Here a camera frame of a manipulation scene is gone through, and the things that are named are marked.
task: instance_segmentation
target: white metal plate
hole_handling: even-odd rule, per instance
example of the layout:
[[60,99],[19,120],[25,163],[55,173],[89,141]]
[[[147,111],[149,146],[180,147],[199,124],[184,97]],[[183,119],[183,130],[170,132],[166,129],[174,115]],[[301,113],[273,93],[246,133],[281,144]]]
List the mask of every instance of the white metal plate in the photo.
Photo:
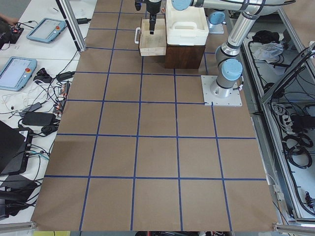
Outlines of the white metal plate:
[[242,100],[240,97],[240,92],[238,90],[233,90],[232,94],[230,94],[227,98],[218,98],[214,96],[210,92],[211,83],[217,79],[217,76],[213,75],[202,75],[202,91],[203,91],[203,100],[206,106],[231,106],[231,107],[241,107]]
[[212,27],[209,27],[209,33],[212,34],[224,34],[223,24],[218,25],[212,25]]

